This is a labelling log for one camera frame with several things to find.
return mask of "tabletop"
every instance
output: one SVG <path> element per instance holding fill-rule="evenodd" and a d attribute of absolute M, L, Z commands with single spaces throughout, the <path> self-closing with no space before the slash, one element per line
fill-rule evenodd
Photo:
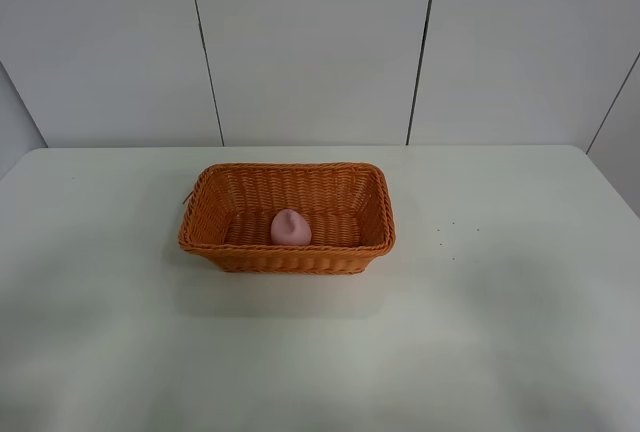
<path fill-rule="evenodd" d="M 182 252 L 221 162 L 370 162 L 355 276 Z M 578 149 L 44 149 L 0 180 L 0 430 L 615 431 L 640 422 L 640 220 Z"/>

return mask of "woven texture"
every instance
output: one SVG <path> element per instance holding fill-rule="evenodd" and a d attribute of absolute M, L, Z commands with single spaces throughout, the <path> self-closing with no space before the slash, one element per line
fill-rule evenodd
<path fill-rule="evenodd" d="M 271 243 L 282 209 L 311 226 L 309 246 Z M 180 247 L 227 272 L 355 274 L 395 242 L 387 184 L 370 164 L 221 164 L 196 182 Z"/>

